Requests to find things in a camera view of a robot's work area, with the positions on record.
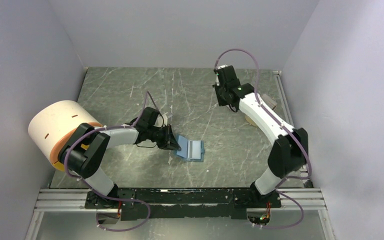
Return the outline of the blue card holder wallet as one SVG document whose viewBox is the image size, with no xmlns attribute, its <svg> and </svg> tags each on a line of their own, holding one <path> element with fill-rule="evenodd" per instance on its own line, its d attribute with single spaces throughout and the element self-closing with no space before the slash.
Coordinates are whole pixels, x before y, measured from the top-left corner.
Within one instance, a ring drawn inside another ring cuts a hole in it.
<svg viewBox="0 0 384 240">
<path fill-rule="evenodd" d="M 176 141 L 180 150 L 175 150 L 174 154 L 184 161 L 203 162 L 205 146 L 203 140 L 190 140 L 182 135 L 176 136 Z"/>
</svg>

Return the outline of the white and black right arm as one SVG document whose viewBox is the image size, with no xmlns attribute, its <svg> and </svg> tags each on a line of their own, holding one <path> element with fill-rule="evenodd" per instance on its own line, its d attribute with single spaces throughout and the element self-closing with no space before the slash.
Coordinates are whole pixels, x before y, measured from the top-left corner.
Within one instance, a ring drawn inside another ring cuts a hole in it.
<svg viewBox="0 0 384 240">
<path fill-rule="evenodd" d="M 268 202 L 269 193 L 279 187 L 290 173 L 308 163 L 307 131 L 295 128 L 279 117 L 251 84 L 241 84 L 232 65 L 218 66 L 214 73 L 213 88 L 218 104 L 244 113 L 271 144 L 268 168 L 251 184 L 253 191 L 249 197 L 255 207 L 262 207 Z"/>
</svg>

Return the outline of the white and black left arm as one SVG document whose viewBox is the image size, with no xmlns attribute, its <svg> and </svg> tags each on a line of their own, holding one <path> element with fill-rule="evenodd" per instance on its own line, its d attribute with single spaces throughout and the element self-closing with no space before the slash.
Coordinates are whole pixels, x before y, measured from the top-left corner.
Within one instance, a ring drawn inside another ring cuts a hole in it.
<svg viewBox="0 0 384 240">
<path fill-rule="evenodd" d="M 63 145 L 57 159 L 65 171 L 76 174 L 96 192 L 104 207 L 112 208 L 118 203 L 119 188 L 101 168 L 105 152 L 145 141 L 155 143 L 161 150 L 181 150 L 171 125 L 160 111 L 145 107 L 140 116 L 120 126 L 94 127 L 81 123 Z"/>
</svg>

